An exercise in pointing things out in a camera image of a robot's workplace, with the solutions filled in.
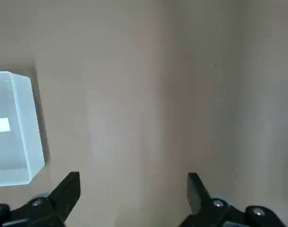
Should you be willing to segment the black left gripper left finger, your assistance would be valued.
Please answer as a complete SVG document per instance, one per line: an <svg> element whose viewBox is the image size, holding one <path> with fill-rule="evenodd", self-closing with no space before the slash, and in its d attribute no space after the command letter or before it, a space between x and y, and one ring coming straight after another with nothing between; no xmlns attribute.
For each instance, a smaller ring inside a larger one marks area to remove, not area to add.
<svg viewBox="0 0 288 227"><path fill-rule="evenodd" d="M0 227L64 227L80 198L80 174L70 172L47 196L38 196L12 210L0 203Z"/></svg>

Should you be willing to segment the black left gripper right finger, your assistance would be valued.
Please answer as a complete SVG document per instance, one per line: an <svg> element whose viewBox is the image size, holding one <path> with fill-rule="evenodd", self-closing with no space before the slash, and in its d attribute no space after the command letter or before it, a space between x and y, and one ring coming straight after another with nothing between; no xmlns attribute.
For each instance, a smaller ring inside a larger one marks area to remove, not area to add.
<svg viewBox="0 0 288 227"><path fill-rule="evenodd" d="M189 227L284 227L270 209L251 205L240 211L220 198L212 198L197 173L188 173L187 199L192 214Z"/></svg>

